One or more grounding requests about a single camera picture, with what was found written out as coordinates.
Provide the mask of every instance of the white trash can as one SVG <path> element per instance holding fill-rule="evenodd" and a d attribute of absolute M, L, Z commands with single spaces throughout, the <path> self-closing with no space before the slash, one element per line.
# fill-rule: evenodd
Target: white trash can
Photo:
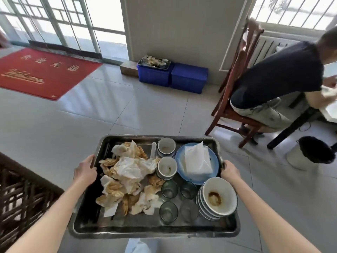
<path fill-rule="evenodd" d="M 319 163 L 332 163 L 335 157 L 332 149 L 315 137 L 300 138 L 298 144 L 286 154 L 291 166 L 305 171 L 317 169 Z"/>

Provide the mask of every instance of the blue plate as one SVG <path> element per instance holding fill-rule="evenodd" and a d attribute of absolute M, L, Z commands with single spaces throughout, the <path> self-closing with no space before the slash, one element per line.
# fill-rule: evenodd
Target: blue plate
<path fill-rule="evenodd" d="M 216 157 L 215 153 L 208 148 L 208 152 L 211 159 L 211 167 L 213 169 L 213 172 L 211 174 L 204 174 L 204 175 L 195 175 L 193 177 L 186 174 L 186 165 L 185 165 L 185 146 L 195 146 L 198 143 L 188 143 L 183 145 L 178 149 L 176 152 L 175 160 L 178 164 L 178 174 L 186 181 L 189 181 L 193 184 L 203 184 L 207 179 L 210 179 L 211 177 L 216 177 L 219 172 L 219 161 Z"/>

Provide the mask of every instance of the glass door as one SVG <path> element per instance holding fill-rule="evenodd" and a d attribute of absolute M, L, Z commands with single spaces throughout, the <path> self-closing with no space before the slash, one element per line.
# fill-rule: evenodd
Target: glass door
<path fill-rule="evenodd" d="M 128 59 L 120 0 L 0 0 L 0 30 L 13 44 Z"/>

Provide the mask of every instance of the chair seat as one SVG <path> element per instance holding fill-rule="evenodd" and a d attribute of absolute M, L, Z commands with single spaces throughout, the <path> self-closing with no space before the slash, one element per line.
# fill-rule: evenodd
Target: chair seat
<path fill-rule="evenodd" d="M 248 124 L 250 126 L 253 126 L 253 127 L 265 126 L 264 124 L 262 124 L 258 121 L 255 121 L 251 118 L 239 115 L 237 112 L 234 111 L 233 107 L 230 104 L 228 104 L 226 106 L 225 111 L 223 112 L 223 114 L 221 116 L 224 117 L 224 118 L 228 118 L 228 119 L 231 119 L 231 120 L 238 121 L 238 122 L 246 123 L 246 124 Z"/>

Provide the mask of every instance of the hand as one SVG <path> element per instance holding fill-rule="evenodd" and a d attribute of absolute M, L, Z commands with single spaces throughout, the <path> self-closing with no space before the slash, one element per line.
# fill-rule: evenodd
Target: hand
<path fill-rule="evenodd" d="M 335 88 L 337 85 L 337 74 L 323 78 L 323 85 L 329 88 Z"/>
<path fill-rule="evenodd" d="M 241 178 L 240 171 L 230 161 L 225 160 L 223 164 L 225 168 L 221 171 L 221 177 L 232 185 L 233 181 Z"/>
<path fill-rule="evenodd" d="M 80 183 L 85 187 L 91 185 L 97 177 L 96 167 L 90 168 L 91 162 L 95 155 L 88 156 L 84 161 L 81 161 L 78 167 L 74 170 L 74 183 Z"/>

